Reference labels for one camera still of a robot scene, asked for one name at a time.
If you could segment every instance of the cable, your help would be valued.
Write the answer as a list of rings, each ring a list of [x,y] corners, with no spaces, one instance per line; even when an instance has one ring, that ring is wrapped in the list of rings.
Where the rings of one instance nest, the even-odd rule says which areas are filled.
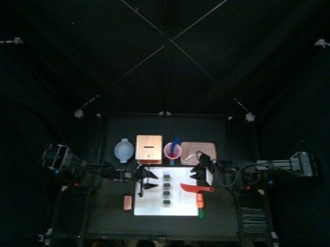
[[[292,176],[302,177],[302,175],[296,171],[294,171],[294,170],[287,170],[287,169],[283,169],[280,167],[275,167],[275,170],[280,170],[280,171],[288,173]]]
[[[266,163],[250,163],[250,164],[244,165],[243,167],[240,167],[239,170],[238,170],[238,172],[236,172],[236,176],[235,176],[235,179],[234,179],[234,181],[232,181],[231,184],[223,184],[223,183],[220,182],[220,179],[219,179],[219,177],[218,177],[218,173],[219,173],[219,172],[218,172],[218,169],[216,169],[216,167],[215,167],[215,165],[214,165],[214,168],[215,168],[215,176],[216,176],[216,180],[218,180],[219,184],[220,184],[223,187],[231,187],[231,186],[236,183],[236,181],[238,181],[238,175],[239,175],[240,171],[242,171],[244,168],[250,167],[250,166],[258,166],[258,165],[262,165],[262,164],[266,164]]]

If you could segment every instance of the light fixture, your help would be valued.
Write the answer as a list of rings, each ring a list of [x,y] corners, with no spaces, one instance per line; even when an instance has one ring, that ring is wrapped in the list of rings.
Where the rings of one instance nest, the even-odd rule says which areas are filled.
[[[21,38],[14,38],[12,41],[0,41],[0,43],[24,44]]]
[[[316,42],[315,42],[315,44],[314,45],[316,45],[316,46],[323,46],[323,48],[326,47],[326,45],[327,46],[330,46],[330,43],[328,42],[326,42],[326,40],[324,39],[319,39]]]

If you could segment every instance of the red object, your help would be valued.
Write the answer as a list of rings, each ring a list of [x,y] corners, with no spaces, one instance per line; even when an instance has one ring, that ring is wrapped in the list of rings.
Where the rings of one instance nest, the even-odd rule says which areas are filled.
[[[214,187],[196,186],[196,185],[190,185],[184,183],[180,183],[180,187],[184,191],[192,192],[192,193],[199,193],[200,191],[207,191],[207,192],[214,191]]]
[[[202,195],[202,193],[196,194],[196,202],[198,202],[198,208],[203,208],[203,195]]]
[[[131,210],[131,195],[124,196],[124,211]]]

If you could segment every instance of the table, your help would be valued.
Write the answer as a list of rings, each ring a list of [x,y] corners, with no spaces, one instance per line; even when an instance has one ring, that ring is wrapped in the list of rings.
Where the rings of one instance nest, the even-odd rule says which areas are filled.
[[[105,114],[77,122],[71,148],[80,158],[124,168],[113,148],[123,138],[135,145],[136,135],[163,135],[164,144],[175,137],[184,142],[214,143],[218,159],[254,161],[259,158],[254,125],[243,116]],[[175,166],[180,166],[179,160],[175,160]],[[84,238],[190,239],[239,241],[244,244],[250,233],[243,228],[240,215],[246,214],[244,209],[250,213],[248,205],[255,200],[248,202],[235,197],[215,180],[215,192],[204,194],[204,219],[192,216],[133,216],[132,211],[123,211],[124,195],[133,195],[133,186],[129,182],[100,178],[99,187],[88,196],[60,192],[52,223],[55,237],[75,238],[80,246]],[[272,227],[267,199],[259,201],[252,206],[262,207],[268,232]]]

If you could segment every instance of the cardboard box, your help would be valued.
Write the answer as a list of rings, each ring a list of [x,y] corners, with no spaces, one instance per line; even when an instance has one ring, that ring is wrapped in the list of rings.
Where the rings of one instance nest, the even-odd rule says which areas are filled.
[[[135,159],[140,164],[157,165],[163,163],[163,136],[137,135]]]

